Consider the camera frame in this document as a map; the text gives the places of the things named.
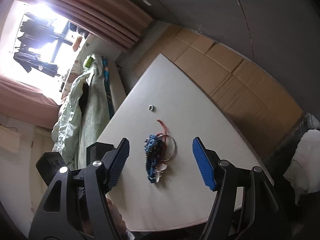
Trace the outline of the person's left hand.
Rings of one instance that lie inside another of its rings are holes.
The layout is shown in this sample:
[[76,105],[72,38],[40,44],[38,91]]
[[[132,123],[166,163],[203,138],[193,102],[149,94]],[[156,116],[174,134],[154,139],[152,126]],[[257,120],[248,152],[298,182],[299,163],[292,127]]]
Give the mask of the person's left hand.
[[[124,222],[123,217],[118,210],[118,207],[109,198],[106,198],[106,201],[107,201],[111,216],[113,218],[113,221],[117,227],[118,232],[120,233],[121,238],[128,239],[128,235],[126,233],[127,231],[126,223]],[[93,230],[91,228],[91,224],[89,220],[83,222],[83,228],[86,234],[93,236]]]

